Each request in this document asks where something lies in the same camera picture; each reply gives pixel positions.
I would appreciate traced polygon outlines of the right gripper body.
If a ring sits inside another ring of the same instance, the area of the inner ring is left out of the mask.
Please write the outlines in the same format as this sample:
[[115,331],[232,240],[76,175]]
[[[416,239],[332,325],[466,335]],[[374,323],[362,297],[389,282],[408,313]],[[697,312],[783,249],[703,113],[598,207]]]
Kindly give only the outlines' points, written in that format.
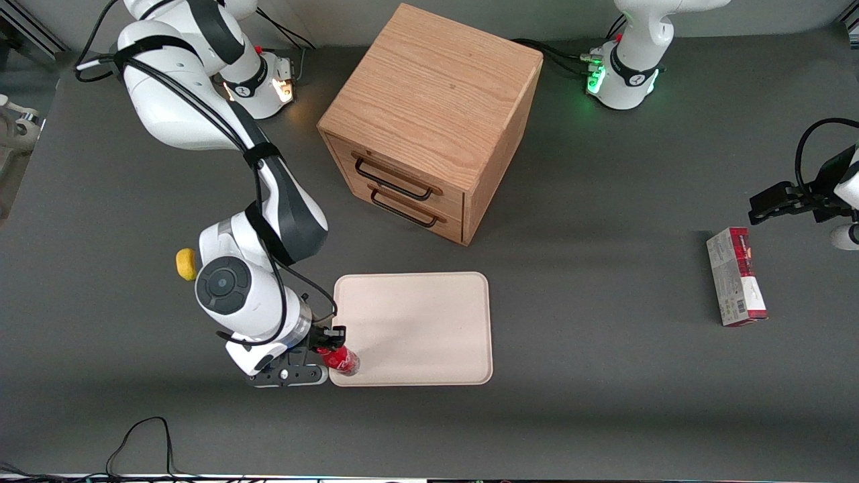
[[308,333],[307,328],[289,331],[266,345],[248,345],[249,337],[233,333],[239,343],[228,341],[225,348],[246,378],[323,378],[324,367],[307,361]]

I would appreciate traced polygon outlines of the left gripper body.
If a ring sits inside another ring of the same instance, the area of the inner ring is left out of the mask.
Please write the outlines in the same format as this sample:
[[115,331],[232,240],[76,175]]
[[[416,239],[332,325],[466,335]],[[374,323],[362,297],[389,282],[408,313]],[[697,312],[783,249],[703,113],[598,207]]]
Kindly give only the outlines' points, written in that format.
[[799,174],[804,193],[813,199],[808,204],[812,207],[814,222],[825,223],[840,217],[855,218],[856,209],[835,193],[836,186],[849,171],[855,153],[856,148],[848,148],[831,157],[821,165],[818,174],[810,182],[804,181],[803,173]]

